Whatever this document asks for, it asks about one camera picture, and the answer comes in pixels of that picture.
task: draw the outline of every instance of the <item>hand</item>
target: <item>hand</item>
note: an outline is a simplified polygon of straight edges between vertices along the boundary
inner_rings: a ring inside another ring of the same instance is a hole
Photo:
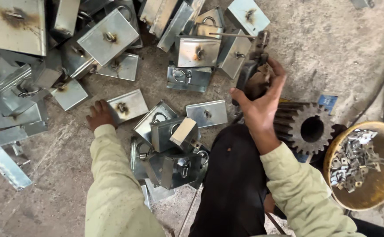
[[[230,89],[231,97],[240,104],[245,123],[261,155],[271,152],[281,144],[273,129],[273,119],[287,78],[279,62],[269,57],[268,64],[275,76],[270,80],[268,91],[261,98],[250,101],[243,91],[237,88]]]
[[[111,116],[109,105],[105,100],[95,101],[95,107],[91,106],[89,110],[91,111],[91,116],[87,116],[87,121],[91,131],[94,132],[96,128],[105,124],[111,124],[117,129],[117,124]]]

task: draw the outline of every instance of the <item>dirty floor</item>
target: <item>dirty floor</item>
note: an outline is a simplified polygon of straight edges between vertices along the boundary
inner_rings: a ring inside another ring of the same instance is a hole
[[[384,76],[384,0],[374,1],[375,8],[356,10],[350,0],[256,0],[271,20],[267,50],[288,72],[283,98],[315,102],[320,94],[339,95],[333,120],[345,125],[363,110]],[[225,10],[230,2],[207,0],[202,12],[218,5]],[[227,18],[226,24],[227,30],[233,28]],[[141,57],[135,82],[87,75],[82,82],[93,98],[69,112],[64,112],[52,97],[47,98],[49,131],[21,142],[31,159],[26,172],[35,185],[16,192],[0,175],[0,237],[84,235],[85,201],[93,182],[89,170],[93,134],[84,118],[95,100],[140,88],[149,108],[163,99],[184,115],[185,105],[230,101],[228,89],[235,81],[220,73],[213,74],[206,93],[165,88],[167,65],[173,54],[158,49],[157,41],[143,25],[142,29],[145,47],[131,51]],[[381,93],[361,121],[381,119],[383,97]],[[231,121],[234,111],[227,104]],[[139,120],[127,121],[117,130],[127,151],[131,130]],[[200,129],[201,142],[210,146],[224,127],[226,124]],[[194,194],[190,186],[183,186],[175,196],[152,204],[156,217],[176,229],[176,236]],[[199,202],[198,196],[182,236],[189,233]],[[354,215],[384,226],[384,204]],[[285,222],[280,225],[292,233]],[[268,219],[266,228],[268,233],[278,233]]]

